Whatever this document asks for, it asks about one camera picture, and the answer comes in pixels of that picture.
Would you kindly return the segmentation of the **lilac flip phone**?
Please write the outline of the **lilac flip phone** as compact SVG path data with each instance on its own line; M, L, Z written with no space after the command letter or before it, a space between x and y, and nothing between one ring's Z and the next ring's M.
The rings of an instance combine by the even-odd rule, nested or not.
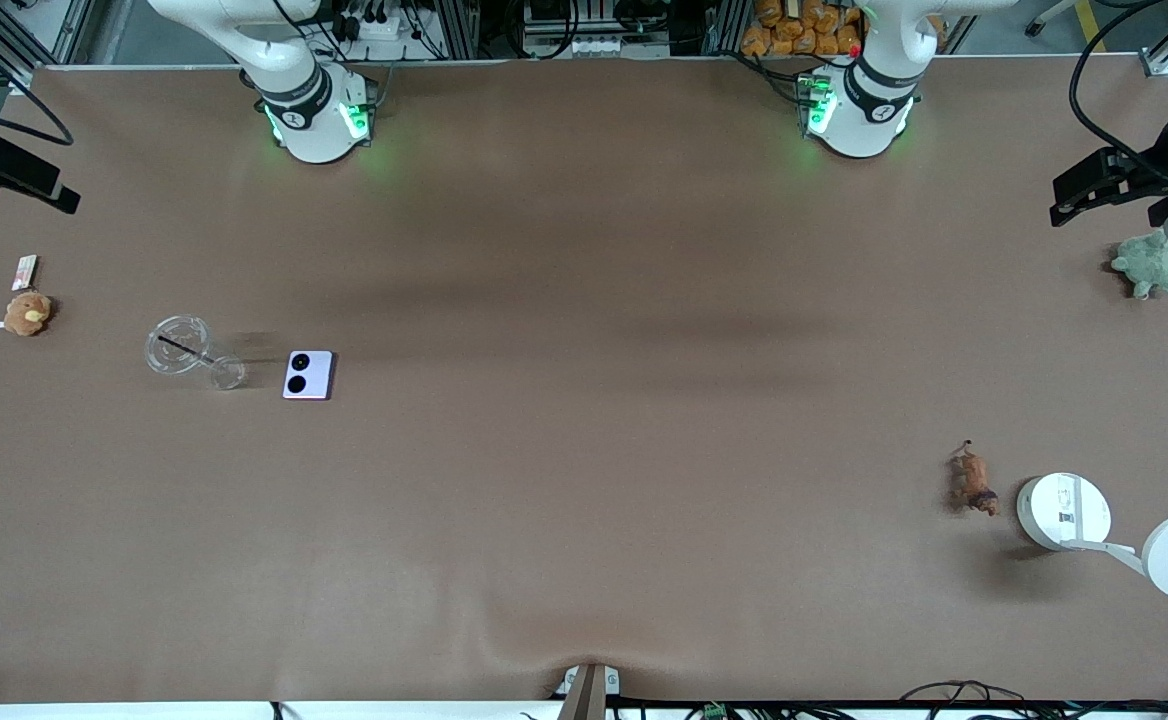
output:
M288 356L281 385L287 400L324 401L331 396L336 355L329 349L297 349Z

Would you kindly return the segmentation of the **brown toy horse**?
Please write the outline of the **brown toy horse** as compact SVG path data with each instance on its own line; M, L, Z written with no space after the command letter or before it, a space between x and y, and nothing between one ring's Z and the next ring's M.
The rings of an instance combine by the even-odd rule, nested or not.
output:
M983 456L974 452L971 439L965 439L962 446L950 457L948 471L951 510L974 510L990 518L1000 515L1001 501L995 489L990 486L987 462Z

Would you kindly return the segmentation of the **white power strip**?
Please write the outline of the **white power strip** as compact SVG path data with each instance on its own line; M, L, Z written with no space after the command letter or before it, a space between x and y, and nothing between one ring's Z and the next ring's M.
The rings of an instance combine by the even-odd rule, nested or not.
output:
M397 41L406 23L398 0L331 0L332 32L341 42Z

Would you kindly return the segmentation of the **clear plastic cup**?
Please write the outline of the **clear plastic cup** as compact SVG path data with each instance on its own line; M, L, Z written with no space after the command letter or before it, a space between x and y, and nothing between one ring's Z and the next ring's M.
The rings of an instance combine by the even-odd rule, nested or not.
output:
M164 345L158 335L164 334L206 355L215 364L197 364L194 356L182 354L178 348ZM237 389L246 383L246 365L227 342L218 340L213 328L200 316L168 316L159 321L146 338L144 359L150 369L169 378L192 378L204 382L218 392Z

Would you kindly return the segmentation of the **orange plush toy pile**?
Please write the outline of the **orange plush toy pile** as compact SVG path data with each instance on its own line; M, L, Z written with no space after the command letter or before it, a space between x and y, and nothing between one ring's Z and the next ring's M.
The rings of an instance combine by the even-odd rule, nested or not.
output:
M748 56L857 58L869 14L853 0L750 0L752 20L741 36Z

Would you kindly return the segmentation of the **thin black straw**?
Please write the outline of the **thin black straw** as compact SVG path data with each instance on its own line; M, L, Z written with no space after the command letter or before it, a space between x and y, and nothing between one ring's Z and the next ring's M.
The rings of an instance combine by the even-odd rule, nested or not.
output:
M178 348L178 351L181 351L182 354L194 356L194 360L197 361L197 364L203 364L208 366L215 364L213 356L206 355L204 352L199 352L194 348L182 345L182 342L174 341L172 340L172 338L164 334L159 334L157 338L160 342L164 342L164 345Z

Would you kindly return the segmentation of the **white desk lamp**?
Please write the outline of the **white desk lamp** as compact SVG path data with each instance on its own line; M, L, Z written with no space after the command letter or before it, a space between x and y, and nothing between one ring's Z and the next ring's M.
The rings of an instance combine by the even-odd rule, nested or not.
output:
M1015 505L1020 527L1045 551L1104 553L1168 596L1168 519L1140 548L1111 542L1108 500L1096 483L1065 471L1029 480Z

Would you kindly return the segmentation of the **brown plush toy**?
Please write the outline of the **brown plush toy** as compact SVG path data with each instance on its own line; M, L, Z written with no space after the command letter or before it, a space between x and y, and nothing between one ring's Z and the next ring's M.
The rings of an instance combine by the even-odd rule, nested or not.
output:
M53 297L36 290L26 290L8 302L0 328L18 337L36 335L53 318L54 309Z

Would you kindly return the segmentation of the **green turtle plush toy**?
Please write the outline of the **green turtle plush toy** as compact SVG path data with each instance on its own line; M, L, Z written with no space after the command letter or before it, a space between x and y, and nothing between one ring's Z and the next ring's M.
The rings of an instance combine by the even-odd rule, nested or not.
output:
M1131 297L1150 299L1155 291L1168 295L1168 236L1164 229L1142 234L1115 245L1108 268L1131 286Z

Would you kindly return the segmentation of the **metal table edge bracket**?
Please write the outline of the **metal table edge bracket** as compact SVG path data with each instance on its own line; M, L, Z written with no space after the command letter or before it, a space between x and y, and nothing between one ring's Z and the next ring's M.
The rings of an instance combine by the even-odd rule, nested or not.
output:
M610 665L579 664L565 670L555 697L556 720L613 720L610 701L621 695L620 671Z

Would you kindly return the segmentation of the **aluminium frame post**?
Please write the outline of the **aluminium frame post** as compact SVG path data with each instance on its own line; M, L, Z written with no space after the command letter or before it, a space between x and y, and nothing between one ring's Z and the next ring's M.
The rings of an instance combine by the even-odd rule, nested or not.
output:
M453 61L477 58L482 0L432 0L442 27L446 56Z
M741 41L755 20L755 0L705 0L704 55L741 53Z
M53 58L55 64L72 64L78 46L89 36L89 26L98 0L46 0L55 19Z

